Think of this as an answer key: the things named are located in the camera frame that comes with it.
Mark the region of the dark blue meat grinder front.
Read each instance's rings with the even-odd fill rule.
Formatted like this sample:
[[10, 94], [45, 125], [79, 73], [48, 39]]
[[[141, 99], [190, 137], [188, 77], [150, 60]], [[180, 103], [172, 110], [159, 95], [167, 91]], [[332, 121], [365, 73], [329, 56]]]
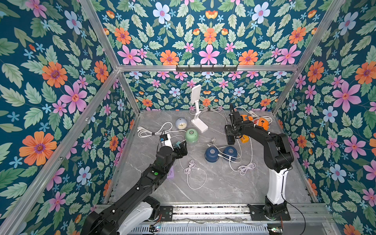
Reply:
[[238, 151], [234, 147], [228, 146], [224, 148], [222, 156], [229, 162], [235, 162], [238, 158]]

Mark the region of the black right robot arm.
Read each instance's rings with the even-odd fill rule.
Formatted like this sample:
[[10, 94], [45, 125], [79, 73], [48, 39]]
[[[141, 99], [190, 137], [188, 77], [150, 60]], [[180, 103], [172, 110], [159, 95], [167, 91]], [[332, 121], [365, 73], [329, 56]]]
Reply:
[[244, 119], [233, 105], [230, 105], [229, 119], [231, 124], [225, 125], [227, 144], [234, 145], [236, 139], [248, 136], [263, 146], [264, 162], [269, 169], [269, 187], [262, 214], [269, 220], [290, 220], [285, 189], [294, 154], [288, 137], [265, 130], [259, 126], [261, 121], [254, 124], [253, 121]]

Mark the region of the dark blue meat grinder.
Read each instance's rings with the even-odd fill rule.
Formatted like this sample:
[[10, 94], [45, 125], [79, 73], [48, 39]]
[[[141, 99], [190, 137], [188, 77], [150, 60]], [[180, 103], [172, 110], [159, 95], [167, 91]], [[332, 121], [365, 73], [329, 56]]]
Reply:
[[205, 160], [210, 163], [215, 163], [219, 159], [219, 150], [216, 147], [209, 147], [205, 151]]
[[222, 156], [229, 162], [235, 162], [238, 158], [238, 151], [234, 147], [228, 146], [224, 148]]

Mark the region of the black power strip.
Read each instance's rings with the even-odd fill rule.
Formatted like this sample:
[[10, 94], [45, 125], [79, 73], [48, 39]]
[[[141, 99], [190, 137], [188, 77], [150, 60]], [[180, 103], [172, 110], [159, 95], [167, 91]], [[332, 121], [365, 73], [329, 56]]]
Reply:
[[231, 125], [225, 125], [225, 135], [228, 145], [234, 145], [235, 144], [235, 136], [232, 133], [232, 126]]

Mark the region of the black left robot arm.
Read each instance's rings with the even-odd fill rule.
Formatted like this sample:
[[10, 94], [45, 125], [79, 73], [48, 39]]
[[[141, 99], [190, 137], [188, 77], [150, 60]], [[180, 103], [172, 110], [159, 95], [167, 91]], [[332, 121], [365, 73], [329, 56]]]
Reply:
[[127, 235], [139, 224], [160, 216], [160, 202], [150, 195], [167, 179], [175, 160], [188, 154], [187, 142], [176, 147], [162, 146], [156, 160], [142, 173], [138, 182], [118, 201], [97, 213], [90, 213], [82, 235]]

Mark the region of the green cordless meat grinder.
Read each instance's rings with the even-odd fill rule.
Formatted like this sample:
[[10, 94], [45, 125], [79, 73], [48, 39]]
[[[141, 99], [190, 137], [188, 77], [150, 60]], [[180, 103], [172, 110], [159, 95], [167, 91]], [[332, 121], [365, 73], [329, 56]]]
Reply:
[[193, 129], [193, 128], [188, 129], [188, 130], [186, 131], [186, 135], [185, 135], [185, 137], [186, 137], [186, 141], [187, 141], [188, 143], [195, 143], [195, 142], [197, 142], [198, 139], [199, 139], [198, 132], [197, 132], [195, 129]]

